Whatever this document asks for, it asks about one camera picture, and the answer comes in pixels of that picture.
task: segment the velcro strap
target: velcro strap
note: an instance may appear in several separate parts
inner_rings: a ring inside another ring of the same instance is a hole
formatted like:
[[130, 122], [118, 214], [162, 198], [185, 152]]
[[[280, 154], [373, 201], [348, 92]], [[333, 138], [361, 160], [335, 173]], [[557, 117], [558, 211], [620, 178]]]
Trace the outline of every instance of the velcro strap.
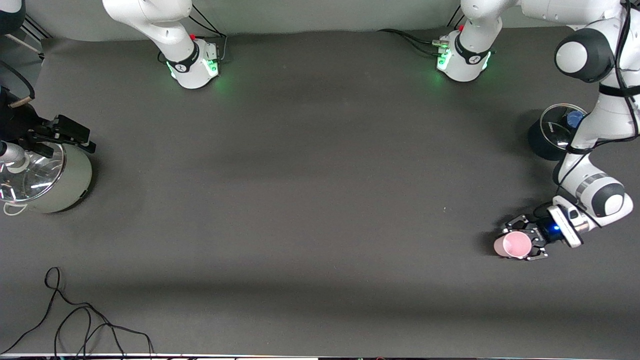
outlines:
[[631, 86], [630, 88], [620, 89], [620, 88], [613, 88], [611, 86], [600, 84], [599, 91], [601, 94], [609, 95], [609, 96], [631, 97], [631, 96], [640, 95], [640, 86]]
[[569, 152], [570, 154], [586, 155], [586, 154], [589, 154], [591, 151], [593, 151], [593, 149], [576, 149], [571, 145], [567, 145], [566, 151]]

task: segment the blue object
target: blue object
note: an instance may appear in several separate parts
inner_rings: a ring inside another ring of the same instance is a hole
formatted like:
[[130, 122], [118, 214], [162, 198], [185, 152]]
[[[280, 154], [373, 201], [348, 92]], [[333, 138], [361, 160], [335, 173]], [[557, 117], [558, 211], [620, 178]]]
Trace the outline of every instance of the blue object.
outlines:
[[573, 110], [566, 115], [566, 123], [574, 129], [578, 127], [578, 124], [580, 124], [582, 119], [584, 119], [584, 115], [578, 110]]

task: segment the pot handle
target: pot handle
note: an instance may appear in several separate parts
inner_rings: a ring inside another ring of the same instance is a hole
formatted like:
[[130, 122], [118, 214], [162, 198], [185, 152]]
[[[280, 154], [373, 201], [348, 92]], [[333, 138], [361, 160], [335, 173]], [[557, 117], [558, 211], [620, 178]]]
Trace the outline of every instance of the pot handle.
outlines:
[[[5, 202], [2, 210], [4, 211], [4, 214], [9, 216], [9, 217], [14, 217], [16, 215], [20, 215], [26, 208], [27, 205], [29, 204], [24, 204], [24, 205], [14, 205], [14, 204], [9, 204], [8, 202]], [[9, 208], [20, 208], [20, 210], [16, 213], [10, 213], [9, 212]]]

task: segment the white pot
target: white pot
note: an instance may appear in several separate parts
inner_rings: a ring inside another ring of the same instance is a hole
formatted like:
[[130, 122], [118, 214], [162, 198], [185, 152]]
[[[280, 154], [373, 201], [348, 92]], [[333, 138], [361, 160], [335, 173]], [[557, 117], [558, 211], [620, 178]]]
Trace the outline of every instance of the white pot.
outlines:
[[[11, 189], [0, 189], [5, 214], [12, 217], [26, 209], [37, 213], [55, 213], [75, 204], [86, 194], [91, 182], [92, 167], [84, 151], [73, 145], [46, 145], [54, 148], [54, 158], [57, 158], [57, 162], [52, 163], [52, 169], [49, 171], [51, 178], [44, 180], [44, 183], [29, 184], [30, 179], [25, 180], [26, 176], [18, 177], [13, 182], [21, 180], [20, 186], [25, 189], [24, 196], [16, 195]], [[50, 161], [33, 153], [29, 156], [31, 164], [27, 170], [32, 166], [38, 166], [38, 160]]]

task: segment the pot lid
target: pot lid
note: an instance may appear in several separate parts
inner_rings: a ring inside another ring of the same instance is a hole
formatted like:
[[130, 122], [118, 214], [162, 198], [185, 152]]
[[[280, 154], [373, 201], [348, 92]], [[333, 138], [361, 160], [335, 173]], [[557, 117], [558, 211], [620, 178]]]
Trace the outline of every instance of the pot lid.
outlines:
[[12, 203], [29, 201], [53, 187], [65, 167], [65, 152], [60, 144], [44, 144], [53, 149], [51, 159], [26, 152], [29, 165], [16, 174], [10, 172], [6, 164], [0, 164], [0, 200]]

